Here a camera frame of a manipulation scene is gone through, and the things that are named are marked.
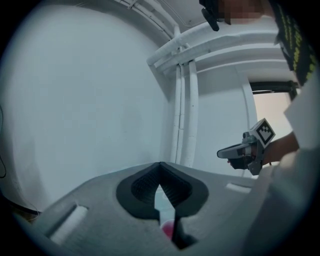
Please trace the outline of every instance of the pink object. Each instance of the pink object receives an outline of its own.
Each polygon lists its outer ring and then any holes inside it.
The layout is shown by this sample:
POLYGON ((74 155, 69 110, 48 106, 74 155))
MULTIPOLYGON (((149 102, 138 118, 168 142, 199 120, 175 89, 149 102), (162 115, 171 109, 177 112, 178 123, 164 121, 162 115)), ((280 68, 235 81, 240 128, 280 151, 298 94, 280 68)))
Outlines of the pink object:
POLYGON ((161 229, 166 234, 166 236, 171 240, 172 236, 174 234, 174 226, 175 226, 175 220, 167 220, 165 223, 162 224, 161 229))

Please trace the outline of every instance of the ceiling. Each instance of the ceiling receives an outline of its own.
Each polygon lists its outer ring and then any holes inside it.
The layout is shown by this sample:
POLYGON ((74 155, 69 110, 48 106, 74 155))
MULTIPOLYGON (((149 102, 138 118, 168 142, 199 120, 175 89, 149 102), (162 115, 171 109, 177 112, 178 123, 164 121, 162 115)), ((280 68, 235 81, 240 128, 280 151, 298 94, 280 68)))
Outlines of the ceiling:
POLYGON ((205 22, 199 0, 157 0, 162 7, 178 22, 181 31, 186 31, 205 22))

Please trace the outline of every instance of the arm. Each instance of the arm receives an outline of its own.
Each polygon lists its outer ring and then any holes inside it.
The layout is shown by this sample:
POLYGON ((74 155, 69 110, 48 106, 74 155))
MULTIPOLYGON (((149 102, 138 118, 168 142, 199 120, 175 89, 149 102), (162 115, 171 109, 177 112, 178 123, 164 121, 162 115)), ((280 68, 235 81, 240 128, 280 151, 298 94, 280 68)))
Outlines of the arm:
POLYGON ((297 151, 299 145, 296 136, 293 132, 288 135, 277 139, 269 144, 265 149, 263 165, 271 162, 278 162, 281 158, 291 152, 297 151))

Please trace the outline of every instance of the white conduit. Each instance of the white conduit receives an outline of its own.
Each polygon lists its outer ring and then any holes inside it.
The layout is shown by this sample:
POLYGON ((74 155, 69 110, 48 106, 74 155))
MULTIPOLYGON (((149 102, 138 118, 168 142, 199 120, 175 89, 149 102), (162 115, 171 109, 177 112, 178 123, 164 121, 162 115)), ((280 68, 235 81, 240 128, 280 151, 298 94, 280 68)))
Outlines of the white conduit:
POLYGON ((126 7, 130 7, 131 4, 133 4, 131 9, 139 13, 140 15, 144 16, 147 20, 152 21, 151 23, 153 25, 156 24, 157 29, 160 30, 161 32, 163 31, 164 34, 166 34, 167 39, 170 40, 174 37, 174 34, 168 29, 168 27, 160 19, 158 19, 151 11, 147 10, 138 2, 134 3, 134 0, 114 0, 114 1, 126 7))
POLYGON ((174 102, 174 117, 173 117, 173 133, 171 142, 170 162, 175 163, 177 158, 179 122, 181 108, 181 69, 180 65, 176 66, 176 84, 175 84, 175 102, 174 102))
POLYGON ((163 9, 160 3, 154 0, 144 0, 146 3, 151 5, 158 13, 160 13, 173 27, 174 37, 180 35, 180 28, 178 23, 163 9))
POLYGON ((201 35, 208 36, 210 33, 213 33, 213 30, 207 22, 190 28, 156 50, 155 53, 146 60, 146 62, 149 66, 152 66, 167 54, 177 50, 180 46, 190 43, 201 35))
POLYGON ((181 68, 181 103, 180 103, 180 122, 179 122, 179 134, 178 134, 178 143, 176 151, 176 164, 180 164, 182 147, 184 141, 184 129, 185 129, 185 99, 186 99, 186 81, 185 81, 185 69, 184 66, 181 68))
POLYGON ((190 71, 190 110, 188 123, 188 139, 185 147, 186 156, 183 165, 192 167, 195 159, 197 132, 198 132, 198 112, 199 112, 199 92, 197 67, 194 60, 189 63, 190 71))
POLYGON ((159 72, 164 72, 165 70, 177 64, 182 65, 194 60, 197 57, 222 49, 247 45, 248 42, 250 42, 250 44, 273 44, 275 42, 275 36, 276 33, 274 31, 255 31, 246 34, 225 35, 214 38, 194 47, 190 47, 183 52, 172 56, 172 58, 159 65, 157 70, 159 72))

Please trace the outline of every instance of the white strip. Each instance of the white strip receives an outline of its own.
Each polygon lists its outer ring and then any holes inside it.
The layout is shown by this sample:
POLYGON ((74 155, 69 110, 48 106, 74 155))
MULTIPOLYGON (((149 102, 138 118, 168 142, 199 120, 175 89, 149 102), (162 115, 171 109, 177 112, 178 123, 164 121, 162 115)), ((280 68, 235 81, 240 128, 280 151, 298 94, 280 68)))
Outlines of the white strip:
POLYGON ((185 128, 185 99, 186 99, 186 81, 185 81, 185 69, 181 68, 181 108, 180 108, 180 122, 179 122, 179 134, 178 134, 178 146, 176 152, 176 164, 180 164, 181 154, 184 142, 184 128, 185 128))
POLYGON ((239 186, 232 183, 228 183, 225 187, 229 190, 233 190, 233 191, 245 193, 245 194, 249 194, 251 191, 250 187, 239 186))
POLYGON ((199 91, 198 91, 198 75, 196 62, 190 61, 190 106, 189 106, 189 123, 188 123, 188 139, 185 147, 184 166, 192 167, 195 159, 197 133, 198 133, 198 114, 199 114, 199 91))
POLYGON ((177 158, 179 123, 180 123, 180 107, 181 107, 181 69, 180 69, 180 65, 177 65, 176 66, 173 133, 172 133, 171 156, 170 156, 171 163, 175 163, 177 158))
POLYGON ((62 245, 72 231, 81 223, 87 215, 88 209, 84 206, 77 206, 61 226, 50 236, 51 241, 62 245))

